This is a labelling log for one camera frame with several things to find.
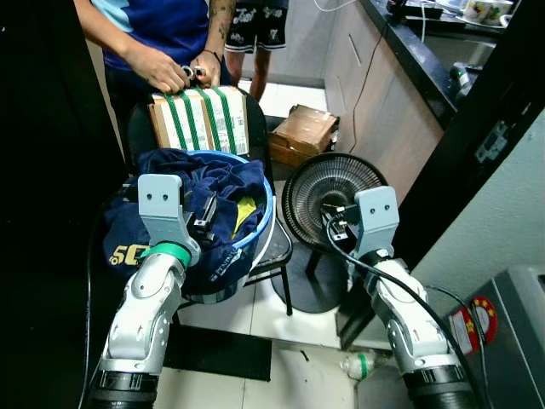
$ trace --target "fan grille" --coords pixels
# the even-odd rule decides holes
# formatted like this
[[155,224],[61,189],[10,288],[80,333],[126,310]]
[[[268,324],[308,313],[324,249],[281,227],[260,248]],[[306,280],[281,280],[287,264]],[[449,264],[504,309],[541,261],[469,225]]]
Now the fan grille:
[[331,252],[322,205],[353,204],[356,192],[386,185],[370,163],[345,153],[324,153],[299,166],[284,186],[282,208],[290,231],[314,250]]

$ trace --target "red sticker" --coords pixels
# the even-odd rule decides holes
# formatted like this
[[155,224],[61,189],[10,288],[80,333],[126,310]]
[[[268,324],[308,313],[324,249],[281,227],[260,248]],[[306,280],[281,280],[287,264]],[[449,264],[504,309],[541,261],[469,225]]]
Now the red sticker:
[[[482,296],[476,296],[473,303],[486,343],[491,343],[497,333],[496,308],[488,298]],[[479,330],[465,309],[460,308],[450,316],[450,328],[464,354],[479,350]]]

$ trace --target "yellow cloth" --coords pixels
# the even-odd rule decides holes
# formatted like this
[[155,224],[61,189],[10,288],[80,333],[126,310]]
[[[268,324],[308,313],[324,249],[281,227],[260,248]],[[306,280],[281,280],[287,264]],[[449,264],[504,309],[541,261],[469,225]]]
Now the yellow cloth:
[[235,225],[235,231],[232,232],[231,239],[234,239],[235,235],[237,234],[238,228],[243,223],[246,218],[248,218],[249,215],[251,215],[257,207],[255,206],[255,201],[253,198],[249,196],[244,196],[240,199],[240,201],[237,203],[238,207],[238,216],[237,216],[237,224]]

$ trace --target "plastic bottle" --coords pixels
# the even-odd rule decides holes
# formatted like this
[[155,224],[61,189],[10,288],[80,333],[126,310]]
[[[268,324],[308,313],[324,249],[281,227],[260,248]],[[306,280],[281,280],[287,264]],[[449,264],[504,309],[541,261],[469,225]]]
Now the plastic bottle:
[[341,362],[341,369],[352,379],[360,381],[366,379],[378,366],[383,365],[388,356],[373,350],[360,354],[350,355]]

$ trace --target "small box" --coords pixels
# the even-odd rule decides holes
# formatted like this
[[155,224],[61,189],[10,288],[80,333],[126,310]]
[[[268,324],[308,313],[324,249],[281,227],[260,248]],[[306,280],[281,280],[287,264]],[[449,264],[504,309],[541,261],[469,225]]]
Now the small box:
[[298,166],[325,151],[338,123],[335,115],[297,105],[269,134],[271,156],[283,164]]
[[148,108],[159,147],[237,155],[250,151],[246,96],[238,89],[187,89],[181,95],[152,97]]

